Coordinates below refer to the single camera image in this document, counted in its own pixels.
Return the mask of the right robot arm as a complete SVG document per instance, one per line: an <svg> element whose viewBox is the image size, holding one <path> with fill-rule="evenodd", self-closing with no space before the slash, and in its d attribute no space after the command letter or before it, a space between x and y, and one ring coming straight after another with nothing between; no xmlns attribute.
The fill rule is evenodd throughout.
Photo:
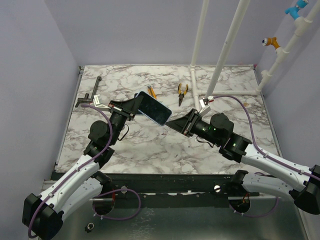
<svg viewBox="0 0 320 240"><path fill-rule="evenodd" d="M230 191L241 196L260 192L290 198L296 207L313 215L320 213L320 167L300 165L255 146L252 141L233 132L234 123L223 113L214 114L209 123L192 109L187 115L168 121L166 125L187 136L198 137L219 148L226 159L258 168L272 177L246 173L230 183Z"/></svg>

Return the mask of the blue cased phone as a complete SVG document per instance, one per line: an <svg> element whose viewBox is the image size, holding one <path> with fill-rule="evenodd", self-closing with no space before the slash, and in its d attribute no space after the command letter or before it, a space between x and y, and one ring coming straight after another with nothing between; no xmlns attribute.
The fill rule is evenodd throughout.
<svg viewBox="0 0 320 240"><path fill-rule="evenodd" d="M171 117L172 111L148 93L140 91L134 97L143 97L138 111L156 124L164 126Z"/></svg>

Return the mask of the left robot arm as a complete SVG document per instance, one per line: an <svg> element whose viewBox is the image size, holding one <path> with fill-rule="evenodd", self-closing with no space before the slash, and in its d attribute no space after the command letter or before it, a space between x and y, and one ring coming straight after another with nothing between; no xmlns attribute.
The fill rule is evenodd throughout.
<svg viewBox="0 0 320 240"><path fill-rule="evenodd" d="M112 146L127 121L131 121L139 110L143 96L125 101L110 101L107 107L99 108L83 103L81 107L99 112L105 120L95 121L90 129L89 144L78 161L55 184L42 193L31 193L23 204L22 223L28 227L28 237L52 239L61 229L67 211L63 206L72 194L100 169L114 154Z"/></svg>

